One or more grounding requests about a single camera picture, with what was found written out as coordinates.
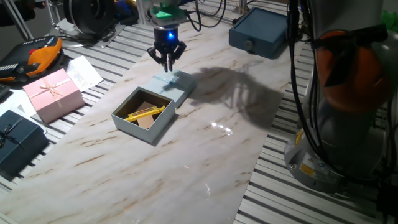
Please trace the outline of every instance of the cardboard piece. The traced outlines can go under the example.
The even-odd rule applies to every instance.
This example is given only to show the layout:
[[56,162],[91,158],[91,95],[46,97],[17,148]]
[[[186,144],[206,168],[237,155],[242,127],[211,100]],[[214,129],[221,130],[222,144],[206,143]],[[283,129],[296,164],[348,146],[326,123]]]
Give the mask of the cardboard piece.
[[[141,106],[138,107],[137,110],[135,110],[135,112],[140,111],[140,110],[144,110],[144,109],[148,109],[148,108],[151,108],[151,107],[154,107],[154,106],[155,105],[150,104],[148,102],[143,102],[141,104]],[[153,116],[145,116],[143,118],[138,119],[137,122],[138,122],[138,125],[140,127],[145,128],[145,129],[149,129],[152,126],[152,124],[155,122],[155,120],[154,120]]]
[[24,90],[45,123],[85,104],[80,90],[64,69],[24,86]]

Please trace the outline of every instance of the metal slat table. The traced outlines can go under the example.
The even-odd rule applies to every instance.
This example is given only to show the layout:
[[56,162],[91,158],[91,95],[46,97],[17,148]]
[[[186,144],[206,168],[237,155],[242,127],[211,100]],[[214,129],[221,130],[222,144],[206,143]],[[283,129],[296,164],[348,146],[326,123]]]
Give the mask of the metal slat table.
[[133,25],[126,27],[105,48],[79,47],[64,49],[71,58],[85,56],[95,70],[103,77],[98,85],[82,93],[85,106],[72,111],[58,120],[44,124],[49,146],[28,165],[18,177],[8,181],[0,177],[0,201],[33,169],[54,145],[76,124],[82,116],[128,71],[154,43],[154,31],[151,26]]

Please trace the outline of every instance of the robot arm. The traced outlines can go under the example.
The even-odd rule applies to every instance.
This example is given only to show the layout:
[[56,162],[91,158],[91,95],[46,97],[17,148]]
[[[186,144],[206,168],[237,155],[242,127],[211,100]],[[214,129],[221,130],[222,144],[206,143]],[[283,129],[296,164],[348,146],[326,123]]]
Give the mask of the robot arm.
[[178,27],[187,20],[187,12],[180,9],[179,0],[154,0],[150,17],[154,25],[155,43],[147,49],[148,54],[164,67],[165,72],[173,70],[185,48],[184,42],[178,39]]

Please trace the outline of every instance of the metal grating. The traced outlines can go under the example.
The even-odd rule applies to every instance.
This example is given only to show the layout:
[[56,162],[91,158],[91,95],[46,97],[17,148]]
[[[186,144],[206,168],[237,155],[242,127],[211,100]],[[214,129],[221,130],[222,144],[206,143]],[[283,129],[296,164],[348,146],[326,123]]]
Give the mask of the metal grating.
[[[296,63],[298,92],[302,98],[312,68],[311,46],[305,44]],[[379,127],[386,127],[386,116],[383,115],[386,110],[384,105],[377,112],[375,122]],[[288,140],[298,131],[298,120],[289,83],[234,223],[376,223],[376,189],[363,187],[355,195],[339,198],[312,190],[290,174],[284,161],[284,150]]]
[[43,150],[20,174],[12,181],[0,176],[0,201],[40,162],[40,160],[56,145],[57,142],[75,125],[80,118],[126,73],[154,43],[153,27],[133,25],[126,27],[105,48],[80,47],[64,49],[65,55],[71,58],[85,56],[95,70],[104,78],[98,85],[82,93],[85,106],[59,118],[47,127],[46,137],[49,146]]

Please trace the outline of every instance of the box lid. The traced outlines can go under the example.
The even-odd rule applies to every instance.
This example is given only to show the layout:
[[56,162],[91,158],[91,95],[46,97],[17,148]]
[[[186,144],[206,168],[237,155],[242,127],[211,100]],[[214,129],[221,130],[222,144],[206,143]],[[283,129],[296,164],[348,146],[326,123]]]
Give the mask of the box lid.
[[196,85],[197,81],[191,74],[175,70],[168,73],[159,72],[144,88],[172,99],[178,108]]

